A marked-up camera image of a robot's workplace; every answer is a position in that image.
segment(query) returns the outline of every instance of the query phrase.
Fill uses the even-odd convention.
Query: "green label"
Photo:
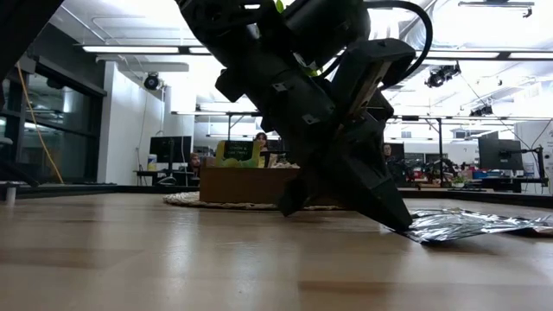
[[[253,157],[253,142],[226,142],[223,157],[238,161],[250,160]]]

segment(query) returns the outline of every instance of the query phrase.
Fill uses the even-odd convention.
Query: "computer monitor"
[[[173,141],[172,163],[190,163],[190,149],[192,137],[190,136],[166,136],[152,137],[149,143],[149,152],[157,155],[158,163],[170,162],[171,141]]]
[[[482,169],[524,169],[520,141],[479,138],[478,149]]]

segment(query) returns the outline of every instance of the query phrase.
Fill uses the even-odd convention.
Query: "silver foil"
[[[413,224],[405,232],[397,232],[418,243],[436,243],[487,233],[516,232],[553,237],[553,221],[510,218],[474,213],[461,209],[419,209],[411,213]]]

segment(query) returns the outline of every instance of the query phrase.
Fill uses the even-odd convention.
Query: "person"
[[[190,154],[190,164],[188,164],[188,172],[194,173],[194,177],[200,178],[200,156],[194,152]]]
[[[391,158],[391,146],[390,146],[390,144],[385,143],[385,145],[384,145],[384,159],[386,161],[388,161],[390,158]]]
[[[261,151],[269,151],[269,148],[267,148],[267,134],[259,132],[253,141],[261,143]]]

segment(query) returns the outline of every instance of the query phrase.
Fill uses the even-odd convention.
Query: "brown box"
[[[201,169],[200,201],[211,203],[277,203],[297,168]]]

